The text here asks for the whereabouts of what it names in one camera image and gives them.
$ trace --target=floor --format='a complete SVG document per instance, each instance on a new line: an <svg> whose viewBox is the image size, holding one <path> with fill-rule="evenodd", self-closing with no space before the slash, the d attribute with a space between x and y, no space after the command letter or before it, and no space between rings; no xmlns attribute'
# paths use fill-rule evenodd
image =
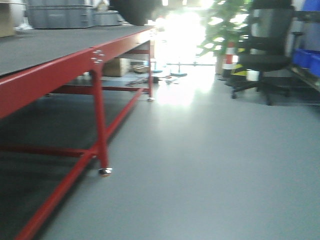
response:
<svg viewBox="0 0 320 240"><path fill-rule="evenodd" d="M214 68L197 66L142 96L37 240L319 240L320 97L310 89L264 104L230 98ZM109 79L122 85L137 76ZM105 92L107 121L133 96ZM0 143L85 148L90 96L43 97L0 121ZM74 159L0 154L0 239L10 240Z"/></svg>

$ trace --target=black office chair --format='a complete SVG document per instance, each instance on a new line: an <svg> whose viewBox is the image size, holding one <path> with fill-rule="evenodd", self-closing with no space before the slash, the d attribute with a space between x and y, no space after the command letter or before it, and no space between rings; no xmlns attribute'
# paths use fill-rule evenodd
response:
<svg viewBox="0 0 320 240"><path fill-rule="evenodd" d="M248 70L258 71L258 81L234 86L233 99L237 98L237 92L251 88L265 94L267 105L272 105L270 88L283 91L287 97L290 95L288 88L268 83L264 73L281 70L291 63L285 50L294 11L292 0L253 0L247 20L247 39L239 43L245 51L239 54L238 63Z"/></svg>

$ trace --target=gray storage box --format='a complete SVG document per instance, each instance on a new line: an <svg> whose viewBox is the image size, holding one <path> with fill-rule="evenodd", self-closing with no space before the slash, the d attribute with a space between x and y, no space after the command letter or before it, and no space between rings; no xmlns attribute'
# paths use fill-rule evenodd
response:
<svg viewBox="0 0 320 240"><path fill-rule="evenodd" d="M120 25L119 13L117 11L102 11L94 14L96 26L117 26Z"/></svg>
<svg viewBox="0 0 320 240"><path fill-rule="evenodd" d="M27 0L30 7L93 6L93 0Z"/></svg>
<svg viewBox="0 0 320 240"><path fill-rule="evenodd" d="M29 7L27 12L29 23L35 29L82 29L94 26L93 7Z"/></svg>

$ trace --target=cardboard box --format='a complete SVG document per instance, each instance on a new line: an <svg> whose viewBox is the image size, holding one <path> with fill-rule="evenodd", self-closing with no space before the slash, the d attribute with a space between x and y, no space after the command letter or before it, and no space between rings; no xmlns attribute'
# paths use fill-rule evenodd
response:
<svg viewBox="0 0 320 240"><path fill-rule="evenodd" d="M0 37L15 35L14 21L11 16L10 4L0 3Z"/></svg>
<svg viewBox="0 0 320 240"><path fill-rule="evenodd" d="M127 58L114 58L106 62L102 69L102 75L108 77L122 77L130 71L130 60Z"/></svg>

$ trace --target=blue storage bin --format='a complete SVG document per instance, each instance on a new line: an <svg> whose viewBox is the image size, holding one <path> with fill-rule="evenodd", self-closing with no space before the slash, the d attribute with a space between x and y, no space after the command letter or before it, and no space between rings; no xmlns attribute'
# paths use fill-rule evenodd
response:
<svg viewBox="0 0 320 240"><path fill-rule="evenodd" d="M309 72L320 77L320 56L312 56Z"/></svg>
<svg viewBox="0 0 320 240"><path fill-rule="evenodd" d="M302 11L320 11L320 1L305 0Z"/></svg>
<svg viewBox="0 0 320 240"><path fill-rule="evenodd" d="M302 68L309 69L312 56L320 56L320 51L297 48L293 54L292 62Z"/></svg>

